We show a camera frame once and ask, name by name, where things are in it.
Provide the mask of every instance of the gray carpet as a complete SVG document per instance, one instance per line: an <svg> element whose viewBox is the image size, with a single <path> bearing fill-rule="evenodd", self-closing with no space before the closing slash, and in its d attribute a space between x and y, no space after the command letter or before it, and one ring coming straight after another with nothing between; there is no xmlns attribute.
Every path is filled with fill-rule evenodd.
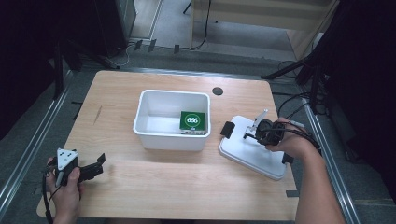
<svg viewBox="0 0 396 224"><path fill-rule="evenodd" d="M280 62L264 60L260 58L247 58L238 56L218 55L214 53L203 53L194 51L182 51L174 54L172 49L156 48L148 52L148 47L133 51L129 48L130 61L120 70L129 71L133 68L156 68L182 71L196 71L207 73L234 74L240 78L260 79L259 75L271 74L277 70ZM127 58L122 52L112 59L117 63L126 62ZM40 170L45 165L47 158L53 156L58 147L63 147L67 136L73 126L73 117L78 112L78 105L72 102L83 102L85 95L91 85L92 79L97 71L103 68L96 62L84 60L80 72L73 72L73 80L70 91L53 121L47 136L42 143L35 159L29 167L26 177L23 179L18 192L10 204L2 223L45 223L43 217L39 217L35 210L40 200ZM273 92L298 93L299 89L292 78L282 77L270 82ZM50 86L37 100L37 102L26 112L26 114L15 125L10 134L0 142L2 152L2 170L0 181L5 183L19 157L25 150L30 138L44 117L46 109L51 103L54 92ZM276 107L279 107L288 96L274 95ZM293 100L282 108L281 116L286 116L302 104L301 100ZM349 192L354 200L362 223L396 223L396 206L389 203L389 195L380 176L366 164L352 164L345 160L344 150L339 137L332 126L330 119L326 116L318 116L323 125L326 137L330 142L332 154L341 170ZM302 110L293 119L308 123L307 116ZM296 186L301 185L301 164L295 162L292 171L296 179ZM102 218L81 218L78 223L104 223ZM255 221L251 223L290 223Z"/></svg>

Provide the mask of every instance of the human hand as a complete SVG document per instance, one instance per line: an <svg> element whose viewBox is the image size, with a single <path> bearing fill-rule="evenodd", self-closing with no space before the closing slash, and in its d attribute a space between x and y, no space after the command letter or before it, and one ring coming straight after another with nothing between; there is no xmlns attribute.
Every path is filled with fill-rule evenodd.
<svg viewBox="0 0 396 224"><path fill-rule="evenodd" d="M288 119L279 118L279 122L289 122ZM286 129L298 130L295 126L286 124ZM308 155L319 155L315 147L305 138L295 133L285 132L283 139L277 146L267 145L265 148L271 151L284 151L295 159L304 161Z"/></svg>
<svg viewBox="0 0 396 224"><path fill-rule="evenodd" d="M55 187L55 174L49 172L47 186L56 208L54 223L75 223L77 221L80 210L79 199L81 191L78 184L79 175L79 168L74 168L68 177L67 185L61 186L57 190Z"/></svg>

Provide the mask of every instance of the white triangular tracker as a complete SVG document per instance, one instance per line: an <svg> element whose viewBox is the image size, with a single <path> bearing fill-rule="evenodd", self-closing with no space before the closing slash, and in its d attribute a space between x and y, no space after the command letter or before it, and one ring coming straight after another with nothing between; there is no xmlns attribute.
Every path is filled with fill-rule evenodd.
<svg viewBox="0 0 396 224"><path fill-rule="evenodd" d="M76 156L78 156L77 151L66 150L58 148L58 170L62 171Z"/></svg>

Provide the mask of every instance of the light wood tabletop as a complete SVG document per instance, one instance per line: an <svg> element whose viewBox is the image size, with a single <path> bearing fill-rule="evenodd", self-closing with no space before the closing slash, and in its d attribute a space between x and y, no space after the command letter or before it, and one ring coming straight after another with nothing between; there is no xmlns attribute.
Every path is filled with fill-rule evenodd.
<svg viewBox="0 0 396 224"><path fill-rule="evenodd" d="M215 87L224 93L215 95ZM144 90L208 94L212 130L205 148L144 149L133 131ZM224 123L236 115L254 119L264 108L267 119L277 118L263 80L98 72L64 146L78 151L80 166L106 153L104 172L84 182L81 216L294 220L298 198L286 194L296 190L289 164L275 181L219 154ZM44 216L44 210L41 201L37 213Z"/></svg>

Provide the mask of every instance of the black tape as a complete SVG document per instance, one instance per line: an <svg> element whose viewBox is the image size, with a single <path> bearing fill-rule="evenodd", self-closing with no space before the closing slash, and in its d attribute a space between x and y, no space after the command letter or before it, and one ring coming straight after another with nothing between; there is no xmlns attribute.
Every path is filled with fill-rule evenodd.
<svg viewBox="0 0 396 224"><path fill-rule="evenodd" d="M155 42L157 42L157 39L151 40L151 42L149 43L148 52L154 51Z"/></svg>
<svg viewBox="0 0 396 224"><path fill-rule="evenodd" d="M142 43L143 43L143 40L137 41L136 45L134 46L134 50L140 49L140 47L142 47Z"/></svg>
<svg viewBox="0 0 396 224"><path fill-rule="evenodd" d="M180 45L175 45L174 54L177 54L179 52L180 52Z"/></svg>
<svg viewBox="0 0 396 224"><path fill-rule="evenodd" d="M300 197L300 194L298 190L286 190L286 196L288 198L298 198Z"/></svg>
<svg viewBox="0 0 396 224"><path fill-rule="evenodd" d="M230 138L231 134L233 133L233 128L235 127L235 124L227 121L224 124L223 129L221 130L221 135L224 135L226 138Z"/></svg>

